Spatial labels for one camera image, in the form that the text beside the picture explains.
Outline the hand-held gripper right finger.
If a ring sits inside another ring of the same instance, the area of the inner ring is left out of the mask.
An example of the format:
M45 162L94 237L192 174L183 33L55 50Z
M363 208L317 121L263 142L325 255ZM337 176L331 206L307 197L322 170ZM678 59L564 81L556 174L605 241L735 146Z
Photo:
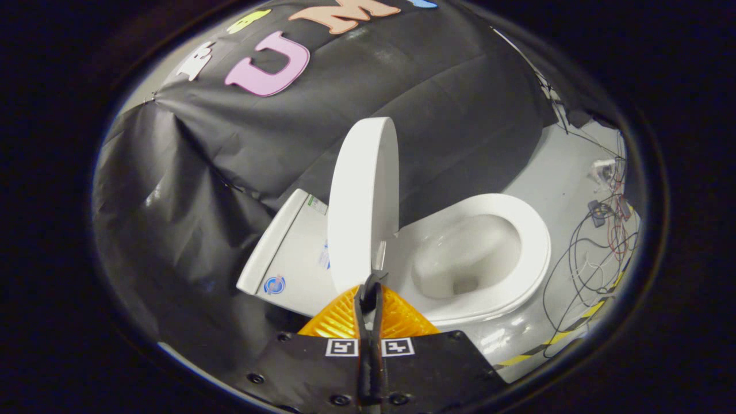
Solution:
M375 347L379 413L466 413L507 383L460 330L440 332L375 277L368 330Z

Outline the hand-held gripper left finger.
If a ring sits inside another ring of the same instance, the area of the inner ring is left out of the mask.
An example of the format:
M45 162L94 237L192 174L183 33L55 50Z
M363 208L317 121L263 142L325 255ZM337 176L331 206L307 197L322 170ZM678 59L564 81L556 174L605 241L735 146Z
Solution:
M375 277L340 293L299 332L278 332L237 380L273 411L368 413L375 407L375 347L366 315Z

